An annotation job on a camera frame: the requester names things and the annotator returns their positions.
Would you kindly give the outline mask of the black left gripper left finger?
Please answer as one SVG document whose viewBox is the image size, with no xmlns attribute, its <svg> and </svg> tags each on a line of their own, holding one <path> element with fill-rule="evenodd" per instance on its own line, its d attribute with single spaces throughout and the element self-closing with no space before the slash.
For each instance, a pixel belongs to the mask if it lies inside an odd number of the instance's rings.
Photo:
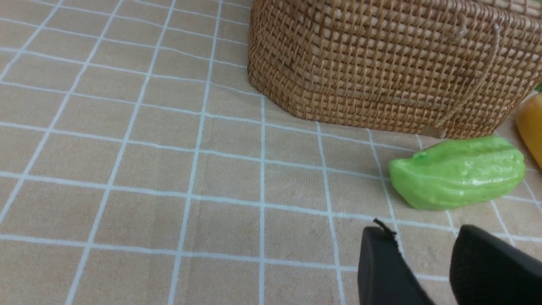
<svg viewBox="0 0 542 305">
<path fill-rule="evenodd" d="M 396 232 L 381 220 L 362 232 L 357 272 L 361 305 L 433 305 L 401 255 Z"/>
</svg>

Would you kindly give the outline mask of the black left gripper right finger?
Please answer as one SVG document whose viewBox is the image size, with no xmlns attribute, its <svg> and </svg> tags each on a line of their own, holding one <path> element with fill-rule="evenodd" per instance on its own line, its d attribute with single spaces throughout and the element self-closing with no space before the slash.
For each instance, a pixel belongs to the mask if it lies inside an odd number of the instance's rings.
<svg viewBox="0 0 542 305">
<path fill-rule="evenodd" d="M 450 284 L 459 305 L 540 305 L 542 263 L 482 228 L 463 225 Z"/>
</svg>

